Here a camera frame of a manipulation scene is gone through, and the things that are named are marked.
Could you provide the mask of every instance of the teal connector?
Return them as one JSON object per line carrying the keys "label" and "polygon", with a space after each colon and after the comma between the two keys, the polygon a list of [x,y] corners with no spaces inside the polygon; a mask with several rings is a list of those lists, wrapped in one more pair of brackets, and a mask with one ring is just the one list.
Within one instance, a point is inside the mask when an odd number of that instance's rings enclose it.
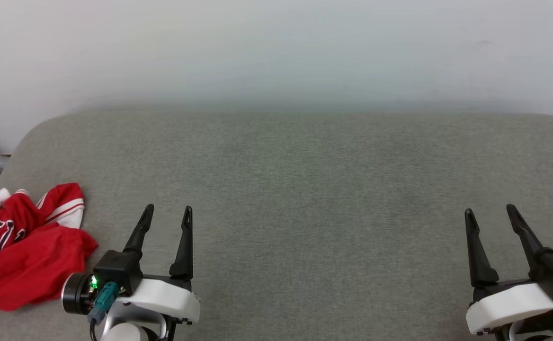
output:
{"label": "teal connector", "polygon": [[118,296],[119,285],[113,281],[106,283],[93,301],[93,308],[88,314],[88,322],[91,323],[92,320],[95,320],[96,324],[100,324]]}

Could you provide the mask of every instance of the black camera module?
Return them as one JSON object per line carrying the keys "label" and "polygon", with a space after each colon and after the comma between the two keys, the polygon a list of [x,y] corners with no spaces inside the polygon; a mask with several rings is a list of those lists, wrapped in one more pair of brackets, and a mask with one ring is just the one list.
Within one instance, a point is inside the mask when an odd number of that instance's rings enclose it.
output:
{"label": "black camera module", "polygon": [[87,315],[97,292],[93,274],[75,272],[62,287],[62,305],[70,314]]}

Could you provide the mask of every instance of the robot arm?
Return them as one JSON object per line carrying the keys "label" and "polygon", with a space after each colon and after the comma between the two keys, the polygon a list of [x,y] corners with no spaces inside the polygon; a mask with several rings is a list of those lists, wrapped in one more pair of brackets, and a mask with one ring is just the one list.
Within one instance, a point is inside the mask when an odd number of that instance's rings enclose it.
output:
{"label": "robot arm", "polygon": [[466,238],[474,294],[466,321],[473,334],[494,334],[498,341],[515,341],[517,334],[553,332],[553,250],[541,244],[514,205],[506,209],[514,232],[521,238],[529,278],[498,282],[499,276],[482,247],[474,213],[467,209]]}
{"label": "robot arm", "polygon": [[[182,237],[169,276],[146,275],[140,270],[144,235],[154,207],[148,205],[122,252],[107,251],[93,274],[72,274],[62,288],[67,313],[88,316],[90,337],[104,317],[102,341],[172,341],[177,324],[199,320],[201,305],[192,293],[192,208],[186,207]],[[140,326],[151,323],[158,332]]]}

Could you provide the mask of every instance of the gray chair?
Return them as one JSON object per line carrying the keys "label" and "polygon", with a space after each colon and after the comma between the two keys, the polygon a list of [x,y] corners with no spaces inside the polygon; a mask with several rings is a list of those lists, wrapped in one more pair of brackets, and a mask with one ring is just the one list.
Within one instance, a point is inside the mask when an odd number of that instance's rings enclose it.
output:
{"label": "gray chair", "polygon": [[[166,274],[194,208],[201,321],[178,341],[474,340],[464,210],[502,280],[528,271],[507,203],[553,247],[549,116],[94,112],[32,130],[0,187],[69,181],[90,267],[154,203],[142,269]],[[0,311],[0,340],[88,338],[58,301]]]}

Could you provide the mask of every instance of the white plastic mount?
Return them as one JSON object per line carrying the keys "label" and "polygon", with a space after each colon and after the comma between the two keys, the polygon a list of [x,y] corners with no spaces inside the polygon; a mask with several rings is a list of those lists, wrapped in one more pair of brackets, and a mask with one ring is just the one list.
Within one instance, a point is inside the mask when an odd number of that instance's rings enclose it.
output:
{"label": "white plastic mount", "polygon": [[195,323],[201,314],[201,304],[195,294],[162,280],[144,278],[133,295],[116,300]]}
{"label": "white plastic mount", "polygon": [[536,283],[517,285],[487,296],[466,312],[466,323],[472,334],[495,328],[553,309],[553,300]]}

